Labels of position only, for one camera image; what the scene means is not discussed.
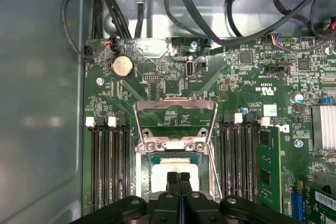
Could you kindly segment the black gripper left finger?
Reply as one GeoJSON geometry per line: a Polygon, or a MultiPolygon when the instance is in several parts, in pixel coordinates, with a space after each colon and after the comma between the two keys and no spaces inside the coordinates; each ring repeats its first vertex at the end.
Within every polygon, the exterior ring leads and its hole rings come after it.
{"type": "Polygon", "coordinates": [[[146,202],[127,196],[72,223],[178,223],[180,212],[179,176],[167,173],[166,191],[153,193],[146,202]]]}

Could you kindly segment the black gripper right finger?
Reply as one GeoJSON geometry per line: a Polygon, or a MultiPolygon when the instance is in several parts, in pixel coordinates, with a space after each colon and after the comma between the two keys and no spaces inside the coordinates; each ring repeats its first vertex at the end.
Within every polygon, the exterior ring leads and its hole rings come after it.
{"type": "Polygon", "coordinates": [[[180,173],[184,223],[296,223],[291,217],[249,200],[228,196],[216,203],[211,196],[193,191],[190,174],[180,173]]]}

